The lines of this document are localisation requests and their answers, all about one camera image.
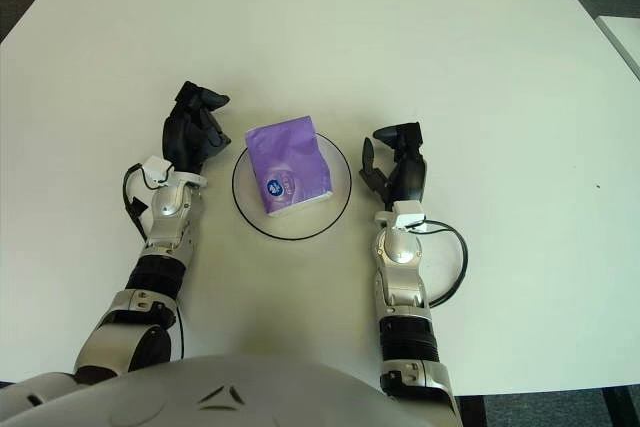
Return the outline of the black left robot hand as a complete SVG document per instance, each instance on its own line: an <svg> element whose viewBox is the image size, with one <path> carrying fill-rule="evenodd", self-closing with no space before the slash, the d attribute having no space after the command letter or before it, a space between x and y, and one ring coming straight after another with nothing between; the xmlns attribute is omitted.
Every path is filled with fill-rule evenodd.
<svg viewBox="0 0 640 427"><path fill-rule="evenodd" d="M176 171L200 174L205 162L231 143L212 115L229 101L227 95L193 82L183 84L165 119L162 136L163 157Z"/></svg>

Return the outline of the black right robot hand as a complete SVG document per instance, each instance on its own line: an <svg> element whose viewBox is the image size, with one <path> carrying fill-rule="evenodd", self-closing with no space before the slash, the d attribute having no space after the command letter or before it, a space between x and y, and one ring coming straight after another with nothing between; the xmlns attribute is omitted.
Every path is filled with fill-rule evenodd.
<svg viewBox="0 0 640 427"><path fill-rule="evenodd" d="M389 175L374 166L374 147L366 137L362 147L360 177L366 186L378 194L385 209L391 211L399 201L422 201L426 182L427 164L420 148L423 144L418 122L380 128L373 138L393 151L394 168Z"/></svg>

